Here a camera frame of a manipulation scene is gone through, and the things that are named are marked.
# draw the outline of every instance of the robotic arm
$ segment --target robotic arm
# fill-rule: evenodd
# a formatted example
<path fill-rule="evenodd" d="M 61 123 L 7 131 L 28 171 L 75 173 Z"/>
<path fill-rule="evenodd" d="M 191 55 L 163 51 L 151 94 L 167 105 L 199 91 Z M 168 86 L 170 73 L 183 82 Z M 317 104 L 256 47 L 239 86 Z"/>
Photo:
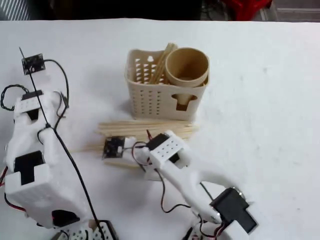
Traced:
<path fill-rule="evenodd" d="M 38 90 L 48 122 L 54 125 L 64 108 L 58 92 Z M 47 229 L 63 228 L 89 219 L 84 195 L 75 188 L 77 176 L 54 132 L 46 128 L 35 92 L 18 98 L 13 136 L 6 147 L 5 193 L 26 215 Z"/>
<path fill-rule="evenodd" d="M 250 234 L 258 226 L 246 211 L 249 204 L 238 190 L 231 176 L 223 174 L 218 166 L 198 158 L 188 145 L 172 131 L 159 134 L 143 148 L 152 165 L 182 194 L 185 201 L 203 220 L 214 224 L 224 223 L 226 227 L 238 222 Z M 197 186 L 211 182 L 226 189 L 211 204 L 205 202 L 197 193 Z"/>

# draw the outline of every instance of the bamboo skewer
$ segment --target bamboo skewer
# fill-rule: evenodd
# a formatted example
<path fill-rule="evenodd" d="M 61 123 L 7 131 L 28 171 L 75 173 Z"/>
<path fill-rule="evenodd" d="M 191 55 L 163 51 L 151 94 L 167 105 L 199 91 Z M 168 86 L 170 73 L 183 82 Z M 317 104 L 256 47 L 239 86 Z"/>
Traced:
<path fill-rule="evenodd" d="M 178 46 L 175 45 L 174 43 L 168 43 L 168 45 L 166 46 L 164 52 L 162 53 L 157 65 L 155 67 L 154 74 L 151 76 L 149 84 L 159 84 L 159 80 L 165 70 L 166 58 L 169 55 L 169 53 L 176 50 L 177 48 L 178 48 Z"/>
<path fill-rule="evenodd" d="M 137 141 L 148 141 L 146 130 L 150 131 L 152 136 L 164 133 L 166 130 L 172 130 L 177 136 L 183 140 L 188 140 L 190 136 L 198 129 L 197 126 L 186 121 L 117 121 L 117 122 L 101 122 L 97 134 L 104 137 L 135 137 Z M 82 151 L 102 152 L 104 149 L 104 140 L 86 146 Z"/>

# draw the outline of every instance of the red wire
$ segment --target red wire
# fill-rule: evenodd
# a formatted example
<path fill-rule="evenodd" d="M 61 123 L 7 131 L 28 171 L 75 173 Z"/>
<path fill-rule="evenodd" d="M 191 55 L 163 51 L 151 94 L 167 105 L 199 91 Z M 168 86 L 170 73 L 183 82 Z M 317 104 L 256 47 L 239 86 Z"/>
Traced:
<path fill-rule="evenodd" d="M 148 134 L 148 139 L 150 141 L 152 139 L 152 136 L 151 136 L 151 133 L 148 129 L 146 130 L 146 134 Z"/>
<path fill-rule="evenodd" d="M 14 209 L 16 209 L 16 210 L 20 210 L 20 211 L 23 211 L 23 212 L 27 212 L 23 207 L 14 205 L 14 204 L 12 204 L 11 202 L 9 202 L 8 199 L 7 199 L 6 193 L 4 193 L 4 200 L 5 200 L 6 204 L 8 204 L 10 207 L 12 207 L 12 208 L 14 208 Z"/>
<path fill-rule="evenodd" d="M 3 173 L 2 173 L 2 175 L 1 175 L 1 177 L 0 177 L 0 186 L 5 185 L 4 183 L 2 183 L 2 181 L 4 180 L 5 175 L 7 174 L 7 171 L 8 171 L 8 167 L 6 166 L 5 169 L 4 169 L 4 171 L 3 171 Z M 12 207 L 12 208 L 14 208 L 14 209 L 16 209 L 16 210 L 20 210 L 20 211 L 23 211 L 23 212 L 27 212 L 23 207 L 14 205 L 14 204 L 12 204 L 11 202 L 9 202 L 8 199 L 7 199 L 6 193 L 4 193 L 4 200 L 5 200 L 6 204 L 8 204 L 10 207 Z"/>
<path fill-rule="evenodd" d="M 5 175 L 7 174 L 7 171 L 8 171 L 8 167 L 6 166 L 6 167 L 4 168 L 4 170 L 3 170 L 3 173 L 2 173 L 2 175 L 1 175 L 1 177 L 0 177 L 0 184 L 2 184 L 2 181 L 4 180 Z"/>

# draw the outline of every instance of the white table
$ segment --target white table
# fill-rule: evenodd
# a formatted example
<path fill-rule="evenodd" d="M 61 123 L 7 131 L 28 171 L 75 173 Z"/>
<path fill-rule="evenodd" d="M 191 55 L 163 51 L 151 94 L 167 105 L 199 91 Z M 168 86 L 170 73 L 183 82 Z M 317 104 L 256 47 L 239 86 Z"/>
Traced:
<path fill-rule="evenodd" d="M 43 53 L 66 70 L 70 109 L 60 132 L 70 149 L 96 141 L 98 122 L 131 119 L 124 81 L 129 50 L 161 50 L 168 42 L 202 50 L 210 58 L 211 83 L 197 114 L 201 129 L 190 146 L 246 181 L 245 190 L 278 226 L 260 226 L 273 239 L 318 239 L 320 24 L 26 21 L 0 22 L 0 33 L 1 90 L 13 83 L 32 88 L 23 76 L 19 46 L 26 56 Z M 49 88 L 50 81 L 52 89 L 65 86 L 53 64 L 34 78 L 38 88 Z M 8 92 L 6 104 L 20 94 L 18 89 Z M 88 120 L 79 120 L 80 115 Z M 0 123 L 3 158 L 13 114 L 1 109 Z M 139 170 L 104 165 L 93 153 L 73 156 L 98 217 L 111 220 L 120 239 L 178 240 L 186 233 L 192 214 L 185 208 L 170 216 L 162 213 L 160 182 L 143 180 Z M 167 187 L 169 208 L 182 198 Z M 2 239 L 48 240 L 53 235 L 9 208 L 3 197 L 0 213 Z"/>

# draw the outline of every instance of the plastic basket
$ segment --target plastic basket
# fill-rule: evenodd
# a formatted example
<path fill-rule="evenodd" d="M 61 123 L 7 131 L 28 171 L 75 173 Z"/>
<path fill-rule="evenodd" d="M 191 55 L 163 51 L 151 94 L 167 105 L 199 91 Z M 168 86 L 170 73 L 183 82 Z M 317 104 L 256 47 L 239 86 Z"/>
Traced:
<path fill-rule="evenodd" d="M 128 85 L 132 114 L 136 119 L 171 119 L 190 121 L 195 116 L 208 78 L 198 87 L 180 87 L 164 84 L 165 74 L 159 84 L 148 84 L 163 51 L 131 50 L 127 57 L 125 79 Z M 190 94 L 188 105 L 177 104 L 178 94 Z"/>

